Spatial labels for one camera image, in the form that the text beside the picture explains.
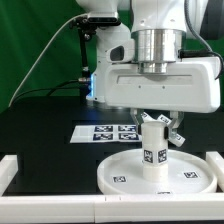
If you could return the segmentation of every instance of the white frame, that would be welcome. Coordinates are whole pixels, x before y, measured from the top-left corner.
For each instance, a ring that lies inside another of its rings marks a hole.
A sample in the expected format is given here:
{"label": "white frame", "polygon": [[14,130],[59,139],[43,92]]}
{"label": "white frame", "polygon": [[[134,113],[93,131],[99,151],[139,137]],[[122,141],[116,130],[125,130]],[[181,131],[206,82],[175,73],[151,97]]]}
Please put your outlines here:
{"label": "white frame", "polygon": [[[224,159],[206,161],[224,190]],[[0,162],[1,195],[18,171],[17,156]],[[0,223],[101,223],[224,220],[224,193],[0,197]]]}

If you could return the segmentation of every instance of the green backdrop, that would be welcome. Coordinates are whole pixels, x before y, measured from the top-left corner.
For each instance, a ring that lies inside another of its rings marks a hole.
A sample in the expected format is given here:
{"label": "green backdrop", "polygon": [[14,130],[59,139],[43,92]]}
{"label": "green backdrop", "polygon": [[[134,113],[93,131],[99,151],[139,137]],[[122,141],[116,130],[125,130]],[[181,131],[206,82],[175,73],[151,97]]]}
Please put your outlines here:
{"label": "green backdrop", "polygon": [[[0,112],[54,33],[71,17],[83,13],[75,0],[0,0]],[[121,14],[128,23],[128,13]],[[210,41],[224,55],[224,39]],[[188,49],[201,48],[197,41]],[[95,40],[87,44],[91,71],[95,68]],[[80,77],[81,57],[77,30],[66,27],[39,62],[22,89],[54,87]],[[76,95],[77,90],[58,91],[55,95]]]}

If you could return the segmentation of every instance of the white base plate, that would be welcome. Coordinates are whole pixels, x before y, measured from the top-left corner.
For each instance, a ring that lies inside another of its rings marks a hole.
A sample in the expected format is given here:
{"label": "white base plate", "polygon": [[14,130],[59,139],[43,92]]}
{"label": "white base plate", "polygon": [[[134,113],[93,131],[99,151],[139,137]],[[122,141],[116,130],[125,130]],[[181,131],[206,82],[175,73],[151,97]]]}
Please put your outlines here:
{"label": "white base plate", "polygon": [[105,159],[98,167],[98,186],[104,194],[180,194],[215,192],[217,178],[208,164],[179,151],[168,151],[168,180],[143,178],[142,149]]}

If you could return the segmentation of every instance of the wire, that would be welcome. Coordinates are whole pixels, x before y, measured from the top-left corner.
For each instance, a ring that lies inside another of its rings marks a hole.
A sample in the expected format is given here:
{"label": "wire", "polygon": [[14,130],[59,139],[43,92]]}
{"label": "wire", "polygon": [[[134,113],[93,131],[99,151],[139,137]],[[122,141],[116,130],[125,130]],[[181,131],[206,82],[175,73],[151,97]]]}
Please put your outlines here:
{"label": "wire", "polygon": [[17,95],[17,96],[13,99],[13,101],[12,101],[10,107],[12,107],[12,105],[13,105],[16,101],[18,101],[19,98],[21,98],[21,97],[24,96],[24,95],[30,94],[30,93],[40,92],[40,91],[52,91],[52,90],[54,90],[54,92],[55,92],[56,90],[70,90],[70,89],[80,89],[80,88],[81,88],[81,87],[57,87],[57,88],[54,87],[54,88],[42,88],[42,89],[33,89],[33,90],[29,90],[29,91],[26,91],[26,92],[23,92],[23,93]]}
{"label": "wire", "polygon": [[14,92],[10,102],[9,102],[9,107],[11,106],[12,102],[14,101],[14,99],[16,98],[18,92],[21,90],[21,88],[23,87],[24,83],[26,82],[26,80],[29,78],[30,74],[32,73],[32,71],[34,70],[34,68],[36,67],[36,65],[38,64],[38,62],[40,61],[40,59],[43,57],[43,55],[45,54],[45,52],[47,51],[47,49],[50,47],[50,45],[52,44],[52,42],[55,40],[55,38],[58,36],[58,34],[72,21],[76,20],[78,17],[80,16],[86,16],[87,14],[81,14],[79,16],[75,16],[71,19],[69,19],[67,22],[64,23],[64,25],[61,26],[61,28],[54,34],[54,36],[50,39],[50,41],[48,42],[48,44],[46,45],[46,47],[44,48],[44,50],[41,52],[41,54],[39,55],[39,57],[37,58],[37,60],[35,61],[35,63],[33,64],[33,66],[30,68],[29,72],[27,73],[27,75],[24,77],[24,79],[22,80],[22,82],[20,83],[19,87],[16,89],[16,91]]}
{"label": "wire", "polygon": [[193,34],[193,36],[198,40],[200,41],[200,43],[202,45],[205,46],[205,48],[208,50],[208,51],[212,51],[212,48],[211,46],[195,31],[195,29],[193,28],[192,26],[192,23],[191,23],[191,20],[190,20],[190,13],[189,13],[189,0],[185,0],[184,2],[184,14],[185,14],[185,20],[186,20],[186,23],[188,25],[188,28],[189,30],[191,31],[191,33]]}
{"label": "wire", "polygon": [[211,46],[195,31],[195,29],[192,26],[191,20],[190,20],[190,13],[189,13],[189,0],[185,0],[184,1],[184,14],[185,14],[185,20],[186,23],[188,25],[189,30],[191,31],[191,33],[193,34],[193,36],[202,44],[205,46],[207,51],[183,51],[183,55],[189,57],[189,55],[194,55],[194,56],[198,56],[198,55],[202,55],[201,57],[205,57],[208,55],[213,55],[219,58],[220,60],[220,71],[219,74],[217,75],[217,77],[215,78],[215,80],[219,79],[224,71],[224,61],[223,58],[220,54],[218,54],[217,52],[214,52],[211,48]]}
{"label": "wire", "polygon": [[69,80],[69,81],[63,82],[63,83],[57,85],[55,88],[52,88],[52,90],[46,96],[51,96],[60,87],[63,87],[63,86],[66,86],[66,85],[69,85],[72,83],[78,83],[78,82],[79,82],[78,80]]}

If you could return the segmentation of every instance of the blue light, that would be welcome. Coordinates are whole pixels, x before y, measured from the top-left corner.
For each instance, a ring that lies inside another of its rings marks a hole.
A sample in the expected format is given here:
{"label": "blue light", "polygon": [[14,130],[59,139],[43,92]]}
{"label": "blue light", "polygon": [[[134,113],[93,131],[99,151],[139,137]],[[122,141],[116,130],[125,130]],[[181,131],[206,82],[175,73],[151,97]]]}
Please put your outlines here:
{"label": "blue light", "polygon": [[93,97],[93,88],[94,88],[94,75],[92,74],[91,77],[90,77],[90,88],[91,88],[91,91],[89,93],[89,97]]}

